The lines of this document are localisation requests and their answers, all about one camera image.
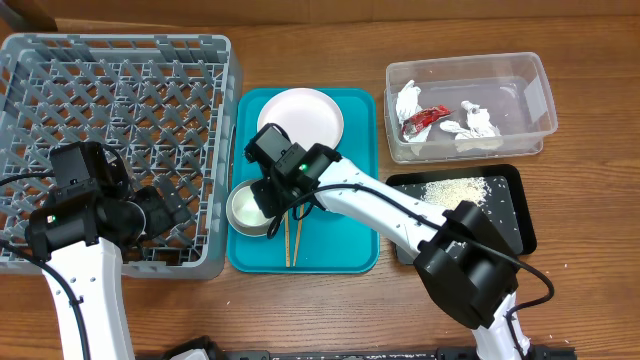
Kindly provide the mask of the red snack wrapper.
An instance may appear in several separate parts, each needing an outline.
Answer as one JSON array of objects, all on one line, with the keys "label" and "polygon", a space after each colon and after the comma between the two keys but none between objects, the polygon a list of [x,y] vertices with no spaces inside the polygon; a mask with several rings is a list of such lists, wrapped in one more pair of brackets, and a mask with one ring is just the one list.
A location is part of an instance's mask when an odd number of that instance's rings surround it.
[{"label": "red snack wrapper", "polygon": [[403,122],[402,134],[405,138],[415,137],[439,119],[450,116],[452,113],[453,111],[444,105],[420,110]]}]

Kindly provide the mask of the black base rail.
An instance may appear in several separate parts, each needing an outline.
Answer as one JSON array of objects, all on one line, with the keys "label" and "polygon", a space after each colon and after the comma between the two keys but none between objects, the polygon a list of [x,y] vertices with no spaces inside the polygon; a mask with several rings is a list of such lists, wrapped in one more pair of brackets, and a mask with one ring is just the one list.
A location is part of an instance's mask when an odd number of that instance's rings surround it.
[{"label": "black base rail", "polygon": [[307,352],[270,353],[268,351],[223,351],[209,336],[202,336],[180,344],[164,353],[142,353],[136,359],[166,360],[186,358],[191,350],[203,350],[205,359],[212,360],[479,360],[472,347],[443,347],[417,352]]}]

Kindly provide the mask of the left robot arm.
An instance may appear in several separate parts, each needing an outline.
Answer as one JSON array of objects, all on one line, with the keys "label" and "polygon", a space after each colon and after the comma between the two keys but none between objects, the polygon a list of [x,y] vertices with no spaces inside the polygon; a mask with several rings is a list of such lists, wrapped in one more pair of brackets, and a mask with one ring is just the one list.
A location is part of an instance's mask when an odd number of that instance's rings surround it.
[{"label": "left robot arm", "polygon": [[26,236],[54,300],[65,358],[133,358],[122,252],[190,217],[184,199],[165,187],[122,198],[81,184],[50,192]]}]

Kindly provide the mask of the wooden chopstick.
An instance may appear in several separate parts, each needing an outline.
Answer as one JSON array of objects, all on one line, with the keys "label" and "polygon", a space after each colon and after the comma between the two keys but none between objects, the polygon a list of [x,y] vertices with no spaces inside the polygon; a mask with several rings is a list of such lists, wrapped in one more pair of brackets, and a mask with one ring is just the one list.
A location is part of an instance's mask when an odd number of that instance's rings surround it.
[{"label": "wooden chopstick", "polygon": [[284,243],[285,243],[285,266],[289,268],[291,266],[289,211],[285,213],[283,223],[284,223]]},{"label": "wooden chopstick", "polygon": [[302,231],[302,221],[305,212],[305,206],[302,204],[299,210],[299,216],[297,220],[297,230],[296,230],[296,238],[295,238],[295,248],[294,248],[294,259],[293,266],[297,266],[298,253],[300,248],[300,239],[301,239],[301,231]]}]

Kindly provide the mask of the grey bowl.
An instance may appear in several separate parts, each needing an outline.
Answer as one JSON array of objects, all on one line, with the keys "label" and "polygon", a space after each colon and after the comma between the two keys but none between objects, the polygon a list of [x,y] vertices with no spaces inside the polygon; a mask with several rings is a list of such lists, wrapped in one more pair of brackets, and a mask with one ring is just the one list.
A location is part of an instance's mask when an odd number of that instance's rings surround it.
[{"label": "grey bowl", "polygon": [[249,237],[265,236],[272,218],[266,218],[258,207],[251,185],[255,179],[236,186],[228,196],[226,215],[229,224],[239,233]]}]

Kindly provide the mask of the left wooden chopstick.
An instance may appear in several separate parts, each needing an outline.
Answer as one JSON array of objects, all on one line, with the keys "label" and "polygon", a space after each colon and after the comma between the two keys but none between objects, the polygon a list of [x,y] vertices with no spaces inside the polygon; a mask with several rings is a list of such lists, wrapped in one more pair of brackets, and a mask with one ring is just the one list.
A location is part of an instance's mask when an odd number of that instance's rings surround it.
[{"label": "left wooden chopstick", "polygon": [[285,243],[285,266],[289,268],[291,266],[289,211],[285,213],[283,223],[284,223],[284,243]]}]

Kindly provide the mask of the right wooden chopstick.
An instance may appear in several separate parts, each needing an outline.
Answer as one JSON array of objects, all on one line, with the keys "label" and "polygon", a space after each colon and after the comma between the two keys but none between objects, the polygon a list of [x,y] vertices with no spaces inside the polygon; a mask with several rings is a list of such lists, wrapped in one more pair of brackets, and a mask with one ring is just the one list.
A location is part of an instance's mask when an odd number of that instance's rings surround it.
[{"label": "right wooden chopstick", "polygon": [[302,231],[302,221],[305,212],[305,206],[302,204],[299,210],[299,216],[297,220],[297,230],[296,230],[296,238],[295,238],[295,248],[294,248],[294,259],[293,266],[297,266],[298,253],[300,248],[300,239],[301,239],[301,231]]}]

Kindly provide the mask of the grey dishwasher rack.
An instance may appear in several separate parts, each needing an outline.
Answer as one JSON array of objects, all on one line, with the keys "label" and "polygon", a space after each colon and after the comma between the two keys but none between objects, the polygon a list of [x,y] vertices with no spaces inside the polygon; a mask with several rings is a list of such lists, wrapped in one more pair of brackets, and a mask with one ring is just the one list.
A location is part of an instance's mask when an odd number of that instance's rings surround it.
[{"label": "grey dishwasher rack", "polygon": [[172,185],[189,219],[140,243],[136,278],[211,279],[225,262],[242,69],[222,35],[14,34],[1,47],[1,236],[24,247],[51,149],[112,147],[134,187]]}]

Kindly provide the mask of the clear plastic bin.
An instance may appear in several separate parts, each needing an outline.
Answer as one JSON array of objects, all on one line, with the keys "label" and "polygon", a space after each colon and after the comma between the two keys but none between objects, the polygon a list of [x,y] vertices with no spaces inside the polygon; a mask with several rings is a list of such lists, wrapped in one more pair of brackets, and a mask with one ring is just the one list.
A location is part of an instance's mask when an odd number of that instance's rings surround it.
[{"label": "clear plastic bin", "polygon": [[[398,93],[414,80],[423,108],[444,105],[453,113],[432,124],[419,155],[400,138]],[[445,120],[466,125],[461,102],[486,108],[503,140],[497,150],[458,152]],[[532,155],[558,128],[551,87],[539,56],[532,52],[474,55],[390,64],[386,69],[385,127],[392,159],[399,164],[435,163]]]}]

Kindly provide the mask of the teal plastic tray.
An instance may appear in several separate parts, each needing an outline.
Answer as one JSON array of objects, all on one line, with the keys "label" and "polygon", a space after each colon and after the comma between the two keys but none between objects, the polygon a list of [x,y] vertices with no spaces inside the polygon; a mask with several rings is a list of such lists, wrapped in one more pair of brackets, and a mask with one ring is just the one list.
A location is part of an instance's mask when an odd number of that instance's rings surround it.
[{"label": "teal plastic tray", "polygon": [[[263,106],[280,93],[280,88],[257,88],[239,103],[232,186],[259,179],[256,163],[248,163],[244,147],[257,133]],[[378,176],[376,105],[373,97],[357,88],[325,88],[342,111],[345,128],[337,151],[369,176]],[[302,221],[297,266],[293,266],[297,223],[289,222],[291,266],[285,266],[284,224],[277,235],[249,237],[228,230],[227,257],[238,270],[247,273],[327,273],[355,274],[371,269],[380,253],[379,234],[369,227],[339,214],[312,210]]]}]

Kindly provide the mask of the white napkin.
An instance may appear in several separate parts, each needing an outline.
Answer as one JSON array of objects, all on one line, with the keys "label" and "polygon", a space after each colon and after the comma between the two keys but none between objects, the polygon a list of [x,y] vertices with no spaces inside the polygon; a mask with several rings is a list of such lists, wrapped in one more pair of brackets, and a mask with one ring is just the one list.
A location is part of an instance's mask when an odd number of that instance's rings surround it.
[{"label": "white napkin", "polygon": [[486,108],[468,100],[462,101],[461,107],[466,111],[465,126],[453,120],[445,120],[439,125],[441,130],[455,135],[455,147],[458,152],[474,149],[497,150],[503,145],[501,133],[491,123]]},{"label": "white napkin", "polygon": [[406,135],[404,131],[404,122],[411,116],[415,115],[423,108],[418,103],[421,89],[415,85],[414,80],[409,80],[398,93],[396,101],[396,114],[400,124],[400,138],[405,142],[411,143],[411,151],[415,155],[419,155],[423,147],[423,143],[427,140],[432,126],[429,125],[417,135]]}]

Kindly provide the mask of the large white plate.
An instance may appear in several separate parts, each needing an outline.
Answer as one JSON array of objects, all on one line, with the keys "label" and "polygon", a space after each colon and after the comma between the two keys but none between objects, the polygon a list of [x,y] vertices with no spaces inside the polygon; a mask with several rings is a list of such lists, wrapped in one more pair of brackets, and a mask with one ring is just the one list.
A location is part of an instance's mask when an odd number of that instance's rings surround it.
[{"label": "large white plate", "polygon": [[337,103],[310,88],[288,89],[272,97],[260,111],[257,130],[268,123],[279,125],[292,143],[305,150],[314,144],[335,149],[344,131],[344,118]]}]

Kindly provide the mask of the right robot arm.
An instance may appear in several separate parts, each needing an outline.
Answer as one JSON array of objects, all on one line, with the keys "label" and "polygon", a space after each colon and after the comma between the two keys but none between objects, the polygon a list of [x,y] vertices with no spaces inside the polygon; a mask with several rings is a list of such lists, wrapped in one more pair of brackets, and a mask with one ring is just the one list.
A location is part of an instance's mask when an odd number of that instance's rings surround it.
[{"label": "right robot arm", "polygon": [[471,329],[479,358],[528,357],[530,342],[514,314],[516,255],[478,206],[462,201],[449,210],[413,198],[324,145],[253,143],[245,156],[263,172],[252,190],[272,221],[269,237],[289,209],[306,202],[354,219],[411,256],[431,300]]}]

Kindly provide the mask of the black tray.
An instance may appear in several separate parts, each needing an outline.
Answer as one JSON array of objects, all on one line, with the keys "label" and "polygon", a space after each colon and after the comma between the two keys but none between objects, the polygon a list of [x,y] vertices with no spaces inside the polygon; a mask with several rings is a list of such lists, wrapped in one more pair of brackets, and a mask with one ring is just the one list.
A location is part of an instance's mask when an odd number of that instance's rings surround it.
[{"label": "black tray", "polygon": [[528,208],[522,179],[517,168],[510,164],[485,165],[421,173],[397,174],[387,179],[386,184],[397,189],[398,185],[426,183],[445,179],[467,177],[504,177],[509,198],[505,203],[479,207],[503,238],[518,255],[528,255],[535,251],[537,239]]}]

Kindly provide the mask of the white rice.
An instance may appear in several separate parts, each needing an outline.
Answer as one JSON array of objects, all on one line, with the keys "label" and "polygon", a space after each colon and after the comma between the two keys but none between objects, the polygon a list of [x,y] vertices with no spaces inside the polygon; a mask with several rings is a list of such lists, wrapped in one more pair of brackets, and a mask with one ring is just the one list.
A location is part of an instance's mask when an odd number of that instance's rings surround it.
[{"label": "white rice", "polygon": [[504,177],[467,177],[426,183],[398,185],[397,189],[426,203],[455,209],[468,201],[481,208],[494,202],[505,203],[509,191]]}]

